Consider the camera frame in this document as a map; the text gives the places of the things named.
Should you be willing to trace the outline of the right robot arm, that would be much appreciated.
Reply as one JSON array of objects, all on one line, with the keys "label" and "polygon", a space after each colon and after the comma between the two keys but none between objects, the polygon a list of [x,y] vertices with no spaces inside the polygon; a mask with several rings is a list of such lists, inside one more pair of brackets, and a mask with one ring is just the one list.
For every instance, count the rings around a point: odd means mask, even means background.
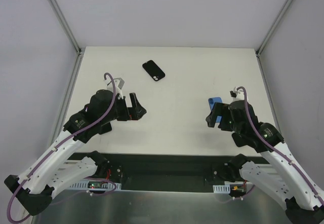
[{"label": "right robot arm", "polygon": [[251,147],[278,174],[271,176],[239,154],[218,167],[214,171],[216,176],[229,182],[243,179],[252,183],[281,206],[291,223],[323,222],[323,190],[302,169],[278,130],[270,123],[258,121],[249,103],[216,102],[206,122],[210,128],[217,126],[231,132],[236,146]]}]

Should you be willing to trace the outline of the black phone case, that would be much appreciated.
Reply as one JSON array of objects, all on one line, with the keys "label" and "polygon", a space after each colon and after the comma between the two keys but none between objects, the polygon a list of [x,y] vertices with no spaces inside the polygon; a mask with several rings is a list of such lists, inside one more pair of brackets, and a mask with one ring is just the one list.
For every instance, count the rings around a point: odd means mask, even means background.
[{"label": "black phone case", "polygon": [[143,63],[142,68],[149,74],[149,76],[155,82],[160,81],[166,76],[166,74],[162,71],[162,69],[153,60],[149,60]]}]

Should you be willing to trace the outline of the blue smartphone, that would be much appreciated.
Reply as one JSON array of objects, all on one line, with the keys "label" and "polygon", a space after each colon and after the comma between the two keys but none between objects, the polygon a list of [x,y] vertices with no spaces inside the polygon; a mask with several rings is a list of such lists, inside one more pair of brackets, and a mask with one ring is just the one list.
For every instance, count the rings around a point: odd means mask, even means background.
[{"label": "blue smartphone", "polygon": [[[212,97],[212,98],[208,99],[208,103],[209,103],[209,106],[210,106],[210,110],[212,110],[215,103],[222,103],[222,99],[221,99],[221,97]],[[221,122],[221,119],[222,119],[221,116],[217,116],[216,123]]]}]

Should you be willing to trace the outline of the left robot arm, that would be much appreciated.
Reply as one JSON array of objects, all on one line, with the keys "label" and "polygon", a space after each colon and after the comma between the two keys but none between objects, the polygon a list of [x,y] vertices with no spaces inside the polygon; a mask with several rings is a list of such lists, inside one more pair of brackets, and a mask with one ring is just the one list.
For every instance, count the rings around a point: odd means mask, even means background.
[{"label": "left robot arm", "polygon": [[107,179],[108,160],[98,151],[88,153],[76,165],[60,171],[59,167],[95,135],[112,130],[111,122],[137,121],[146,113],[136,94],[130,93],[127,107],[121,93],[97,91],[82,110],[73,114],[57,139],[42,156],[20,175],[9,175],[4,183],[30,216],[43,212],[63,190],[83,178]]}]

